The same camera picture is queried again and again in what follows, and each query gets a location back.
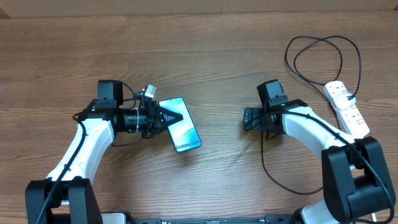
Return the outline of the Samsung Galaxy smartphone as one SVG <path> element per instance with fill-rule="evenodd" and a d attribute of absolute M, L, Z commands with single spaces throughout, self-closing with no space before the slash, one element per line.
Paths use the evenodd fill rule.
<path fill-rule="evenodd" d="M 183 98 L 160 101 L 159 105 L 167 110 L 182 115 L 182 120 L 168 127 L 170 138 L 177 153 L 182 153 L 202 146 L 197 129 L 190 116 Z"/>

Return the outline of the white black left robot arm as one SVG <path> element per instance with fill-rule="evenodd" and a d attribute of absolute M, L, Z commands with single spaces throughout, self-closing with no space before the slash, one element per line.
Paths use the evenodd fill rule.
<path fill-rule="evenodd" d="M 44 180 L 32 180 L 26 187 L 29 223 L 133 223 L 128 212 L 100 211 L 92 183 L 101 159 L 117 133 L 153 138 L 183 116 L 159 106 L 152 85 L 133 93 L 133 107 L 123 108 L 125 86 L 100 80 L 97 98 L 73 115 L 77 130 L 62 160 Z"/>

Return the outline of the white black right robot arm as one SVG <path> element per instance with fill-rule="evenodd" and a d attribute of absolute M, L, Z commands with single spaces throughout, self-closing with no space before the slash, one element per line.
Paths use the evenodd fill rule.
<path fill-rule="evenodd" d="M 396 194 L 378 140 L 356 138 L 317 116 L 300 99 L 289 100 L 278 80 L 257 86 L 260 108 L 246 108 L 245 131 L 260 130 L 261 138 L 286 134 L 299 140 L 322 162 L 323 200 L 291 215 L 266 215 L 268 223 L 366 223 L 364 216 L 389 210 L 395 214 Z"/>

